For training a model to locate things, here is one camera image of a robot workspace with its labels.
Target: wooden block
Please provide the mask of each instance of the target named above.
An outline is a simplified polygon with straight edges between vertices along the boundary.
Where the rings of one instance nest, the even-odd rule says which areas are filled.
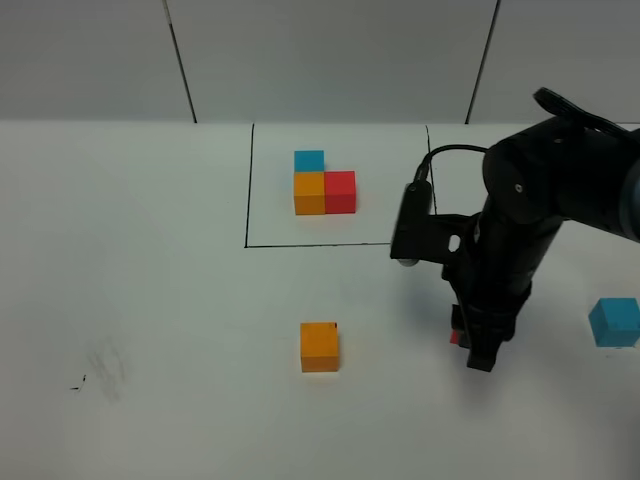
[[[356,172],[325,172],[325,212],[356,213]]]
[[[293,153],[293,171],[324,172],[324,150],[298,150]]]
[[[589,322],[598,347],[633,347],[640,339],[640,308],[635,298],[601,298]]]
[[[324,215],[324,173],[294,173],[293,203],[296,215]]]
[[[303,372],[337,372],[340,368],[338,324],[300,324],[300,363]]]

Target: blue cube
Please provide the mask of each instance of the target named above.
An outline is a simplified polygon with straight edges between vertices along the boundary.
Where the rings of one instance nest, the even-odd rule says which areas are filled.
[[[324,150],[298,150],[293,154],[294,172],[324,172]]]
[[[633,347],[640,338],[640,309],[635,298],[601,298],[589,322],[598,347]]]

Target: orange cube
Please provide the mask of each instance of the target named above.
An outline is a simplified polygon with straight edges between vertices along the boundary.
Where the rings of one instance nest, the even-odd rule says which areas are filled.
[[[296,215],[324,215],[324,172],[294,173],[293,203]]]
[[[338,324],[300,324],[300,363],[303,372],[337,372],[340,368]]]

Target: white table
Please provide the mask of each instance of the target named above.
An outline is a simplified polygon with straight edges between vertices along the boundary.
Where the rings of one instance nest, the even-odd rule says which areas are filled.
[[[314,242],[253,203],[282,189],[290,208],[275,179],[311,144],[355,168],[384,217],[320,219],[314,243],[388,241],[423,127],[300,128],[256,126],[249,244]],[[478,128],[430,126],[432,147],[517,129]],[[2,478],[637,478],[640,357],[596,349],[586,314],[640,296],[640,247],[563,227],[494,372],[469,370],[439,266],[401,268],[386,245],[244,248],[250,138],[0,124]],[[262,163],[280,160],[278,175]],[[440,213],[481,207],[481,183],[457,174],[480,162],[436,160]],[[338,322],[339,373],[300,373],[304,321]]]

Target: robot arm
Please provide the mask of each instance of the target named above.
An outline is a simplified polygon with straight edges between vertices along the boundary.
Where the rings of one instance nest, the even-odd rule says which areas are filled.
[[[488,196],[482,212],[430,215],[427,172],[444,150],[425,156],[407,185],[391,243],[405,265],[443,265],[458,300],[452,328],[469,348],[467,366],[491,371],[498,349],[515,333],[531,279],[564,220],[640,241],[640,130],[586,113],[548,89],[534,95],[555,115],[486,150]],[[460,247],[449,251],[452,236]]]

